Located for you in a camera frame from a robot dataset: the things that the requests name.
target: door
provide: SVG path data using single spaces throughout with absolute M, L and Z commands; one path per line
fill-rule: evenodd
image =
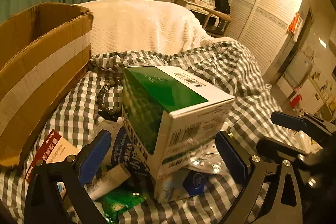
M 231 0 L 231 17 L 225 35 L 237 39 L 256 57 L 265 73 L 287 36 L 287 26 L 302 0 Z

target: white bedsheet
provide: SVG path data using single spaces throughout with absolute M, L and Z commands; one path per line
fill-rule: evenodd
M 224 41 L 212 38 L 188 9 L 154 0 L 96 0 L 79 5 L 93 12 L 92 55 L 153 51 L 175 54 Z

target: cardboard box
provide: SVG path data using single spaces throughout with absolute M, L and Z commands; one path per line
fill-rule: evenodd
M 55 130 L 52 130 L 49 135 L 45 138 L 43 144 L 36 152 L 33 161 L 29 165 L 27 172 L 25 174 L 25 179 L 29 182 L 33 168 L 38 160 L 44 160 L 47 164 L 53 162 L 61 162 L 69 155 L 77 155 L 79 149 L 74 147 L 65 138 L 58 134 Z M 66 189 L 63 182 L 57 182 L 58 189 L 60 191 L 61 197 L 64 198 Z
M 0 26 L 0 165 L 22 166 L 60 101 L 87 72 L 93 15 L 41 3 Z
M 208 145 L 234 98 L 179 67 L 125 68 L 124 124 L 152 177 L 186 166 L 191 152 Z

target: gingham fabric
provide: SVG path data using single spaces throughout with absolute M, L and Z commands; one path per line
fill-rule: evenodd
M 230 125 L 228 131 L 233 133 L 234 138 L 250 154 L 261 135 L 297 146 L 288 130 L 273 125 L 270 121 L 271 113 L 281 109 L 270 94 L 270 86 L 263 82 L 255 58 L 235 40 L 218 42 L 175 55 L 148 51 L 112 52 L 94 56 L 90 65 L 86 76 L 71 90 L 46 123 L 26 161 L 24 172 L 51 129 L 58 131 L 78 148 L 92 138 L 98 114 L 96 94 L 110 77 L 122 73 L 126 66 L 179 66 L 236 96 L 227 119 Z M 110 89 L 104 100 L 109 107 L 121 106 L 122 87 Z M 22 223 L 28 184 L 23 175 L 19 176 L 15 170 L 6 168 L 2 168 L 0 179 L 1 200 L 18 223 Z M 148 181 L 133 178 L 133 183 L 142 184 L 151 190 Z M 250 221 L 258 212 L 266 189 L 265 184 L 249 216 Z M 213 175 L 205 187 L 204 195 L 169 203 L 148 199 L 120 216 L 120 224 L 218 223 L 240 190 L 241 187 L 235 184 L 229 173 L 223 176 Z

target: black backpack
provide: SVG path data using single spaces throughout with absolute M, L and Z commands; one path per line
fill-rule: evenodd
M 216 11 L 222 12 L 224 14 L 230 14 L 230 5 L 227 0 L 215 0 Z

